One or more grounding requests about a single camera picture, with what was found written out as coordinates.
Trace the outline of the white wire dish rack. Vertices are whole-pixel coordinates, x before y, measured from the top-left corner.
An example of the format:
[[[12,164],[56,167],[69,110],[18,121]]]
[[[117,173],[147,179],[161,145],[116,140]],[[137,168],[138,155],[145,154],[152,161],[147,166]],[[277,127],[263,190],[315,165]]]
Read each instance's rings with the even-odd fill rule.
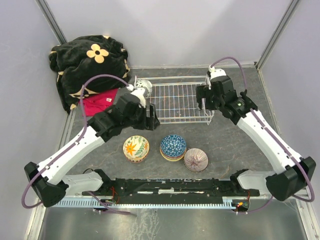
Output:
[[[149,81],[152,84],[148,104],[155,106],[155,112],[161,124],[209,125],[214,111],[198,109],[196,87],[208,83],[205,76],[164,76],[135,77],[134,81]]]

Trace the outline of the red patterned bowl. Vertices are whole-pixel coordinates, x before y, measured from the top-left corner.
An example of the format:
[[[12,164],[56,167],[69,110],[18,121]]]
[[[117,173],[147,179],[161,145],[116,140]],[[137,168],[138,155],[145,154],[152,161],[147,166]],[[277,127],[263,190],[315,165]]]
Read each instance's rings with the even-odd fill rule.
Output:
[[[152,95],[152,83],[149,80],[145,80],[145,79],[138,79],[135,82],[135,87],[138,88],[144,88],[145,89],[145,93],[144,96],[146,99],[150,98]]]

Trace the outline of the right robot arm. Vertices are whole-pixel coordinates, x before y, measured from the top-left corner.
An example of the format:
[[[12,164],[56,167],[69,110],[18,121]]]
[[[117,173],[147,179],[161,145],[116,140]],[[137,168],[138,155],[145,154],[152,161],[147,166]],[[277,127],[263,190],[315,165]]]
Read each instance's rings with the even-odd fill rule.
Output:
[[[278,201],[285,201],[311,185],[315,160],[302,157],[282,140],[247,96],[247,91],[237,93],[225,73],[208,72],[205,84],[196,88],[196,101],[200,109],[218,110],[243,130],[272,166],[272,171],[240,173],[229,183],[231,193],[240,196],[247,189],[256,189],[269,191]]]

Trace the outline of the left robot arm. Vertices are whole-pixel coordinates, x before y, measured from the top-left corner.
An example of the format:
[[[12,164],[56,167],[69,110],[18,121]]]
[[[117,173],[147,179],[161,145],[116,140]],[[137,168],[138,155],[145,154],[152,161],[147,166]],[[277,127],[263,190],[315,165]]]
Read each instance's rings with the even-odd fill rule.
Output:
[[[111,189],[108,176],[101,171],[83,175],[67,175],[68,171],[94,149],[118,136],[125,128],[156,129],[160,122],[153,104],[143,106],[141,98],[131,93],[121,96],[116,104],[84,122],[82,131],[59,151],[40,163],[24,166],[28,179],[40,203],[52,207],[68,193],[97,192],[106,195]]]

